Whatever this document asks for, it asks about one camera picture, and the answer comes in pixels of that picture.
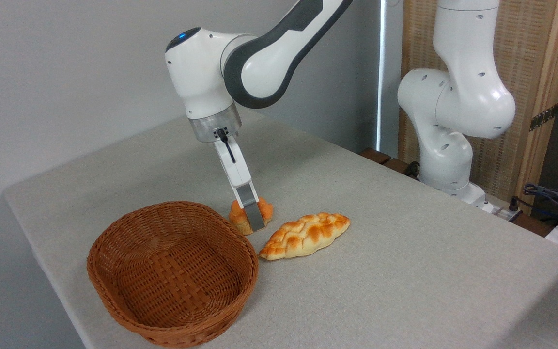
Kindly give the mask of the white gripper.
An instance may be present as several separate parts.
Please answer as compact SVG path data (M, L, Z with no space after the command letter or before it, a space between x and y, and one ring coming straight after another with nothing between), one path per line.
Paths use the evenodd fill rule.
M258 206L259 197L251 182L248 166L235 137L227 137L227 145L219 139L214 142L214 146L230 185L235 188L239 205L246 212L252 231L265 228L266 224Z

